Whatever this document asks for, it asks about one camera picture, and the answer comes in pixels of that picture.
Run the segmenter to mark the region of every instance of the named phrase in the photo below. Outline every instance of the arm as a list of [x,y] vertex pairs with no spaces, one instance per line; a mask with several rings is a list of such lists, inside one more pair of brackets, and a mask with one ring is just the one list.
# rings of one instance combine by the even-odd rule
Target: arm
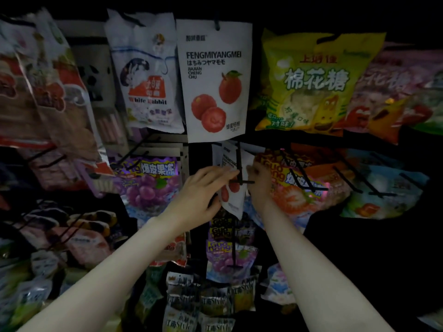
[[158,217],[33,317],[20,332],[99,331],[122,304],[150,262],[174,238],[208,222],[220,209],[214,195],[238,170],[207,167],[190,176],[179,195]]
[[291,223],[270,195],[271,174],[248,168],[252,203],[261,215],[287,281],[311,332],[392,332],[363,294]]

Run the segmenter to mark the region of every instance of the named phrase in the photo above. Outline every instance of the black background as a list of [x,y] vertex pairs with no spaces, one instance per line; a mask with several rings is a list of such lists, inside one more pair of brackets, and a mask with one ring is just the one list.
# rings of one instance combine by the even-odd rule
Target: black background
[[[263,27],[277,34],[291,32],[358,33],[387,32],[386,40],[414,43],[419,49],[443,48],[439,32],[439,8],[426,0],[420,4],[389,3],[386,0],[258,0],[243,5],[242,0],[128,0],[114,4],[91,6],[79,0],[55,0],[38,4],[2,5],[2,12],[18,16],[36,11],[44,5],[55,19],[89,19],[105,21],[106,6],[126,12],[173,11],[176,18],[250,21],[253,23],[253,60],[250,93],[259,88],[260,37]],[[204,7],[206,4],[217,7]],[[391,145],[368,134],[345,131],[343,138],[309,134],[302,131],[254,131],[263,112],[248,113],[247,132],[238,137],[244,142],[274,149],[290,142],[346,147],[377,151],[407,163],[407,169],[430,176],[418,204],[399,218],[386,220],[347,219],[338,216],[342,205],[315,213],[305,231],[313,242],[374,305],[396,331],[427,331],[416,317],[443,306],[441,286],[441,149],[443,137],[403,127],[399,145]],[[211,165],[210,144],[190,145],[191,174]],[[117,195],[97,200],[90,193],[57,194],[79,209],[116,210],[125,217],[124,206]],[[10,193],[8,200],[16,210],[25,208],[32,196]],[[132,231],[133,223],[127,227]],[[192,257],[205,258],[204,241],[207,225],[192,231]],[[263,269],[276,263],[266,234],[257,230],[255,245],[259,247],[257,264]],[[237,317],[236,331],[243,329],[306,329],[299,311],[279,314],[280,307],[257,301],[257,312],[243,312]]]

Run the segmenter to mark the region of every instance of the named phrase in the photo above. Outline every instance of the yellow cartoon character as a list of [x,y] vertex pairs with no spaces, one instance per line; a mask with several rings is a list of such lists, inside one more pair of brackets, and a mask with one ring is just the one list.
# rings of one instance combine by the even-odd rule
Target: yellow cartoon character
[[326,98],[319,106],[315,114],[313,126],[316,132],[327,132],[335,122],[335,108],[338,103],[338,95]]

